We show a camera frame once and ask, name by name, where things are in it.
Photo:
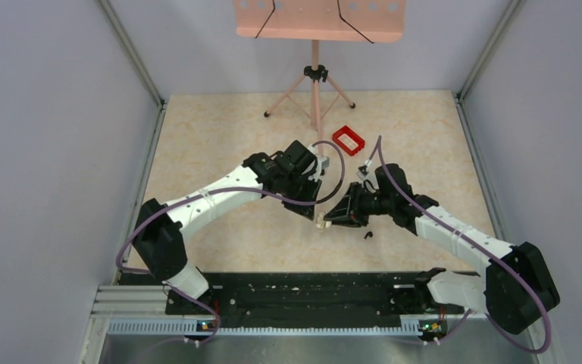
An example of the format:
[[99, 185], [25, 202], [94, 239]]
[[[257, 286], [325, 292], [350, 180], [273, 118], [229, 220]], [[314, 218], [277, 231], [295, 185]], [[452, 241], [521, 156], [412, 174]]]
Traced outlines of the beige earbud charging case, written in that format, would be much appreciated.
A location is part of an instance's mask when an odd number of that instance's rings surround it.
[[325, 219], [325, 213], [319, 212], [316, 216], [315, 225], [318, 230], [325, 230], [332, 225], [331, 221]]

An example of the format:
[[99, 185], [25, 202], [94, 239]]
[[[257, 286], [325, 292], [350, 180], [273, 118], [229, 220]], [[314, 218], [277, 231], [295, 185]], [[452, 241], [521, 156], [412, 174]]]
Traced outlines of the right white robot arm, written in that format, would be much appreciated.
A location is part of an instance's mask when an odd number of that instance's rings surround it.
[[325, 216], [332, 225], [362, 228], [372, 215], [434, 242], [474, 269], [464, 275], [444, 268], [420, 273], [415, 305], [435, 312], [452, 304], [488, 315], [500, 330], [520, 334], [537, 320], [549, 324], [548, 312], [560, 302], [540, 249], [514, 245], [466, 224], [429, 196], [413, 193], [405, 172], [395, 163], [375, 170], [377, 187], [349, 185], [345, 196]]

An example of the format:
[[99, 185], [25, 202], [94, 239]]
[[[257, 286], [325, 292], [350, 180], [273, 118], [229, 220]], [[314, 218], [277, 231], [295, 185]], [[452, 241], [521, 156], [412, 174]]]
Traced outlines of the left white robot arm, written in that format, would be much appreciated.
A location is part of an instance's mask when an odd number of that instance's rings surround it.
[[184, 304], [194, 313], [206, 312], [213, 294], [187, 256], [186, 241], [222, 215], [266, 196], [313, 219], [321, 176], [329, 166], [329, 159], [316, 152], [295, 140], [283, 151], [250, 155], [219, 180], [182, 198], [150, 199], [139, 210], [130, 243], [154, 279], [183, 292]]

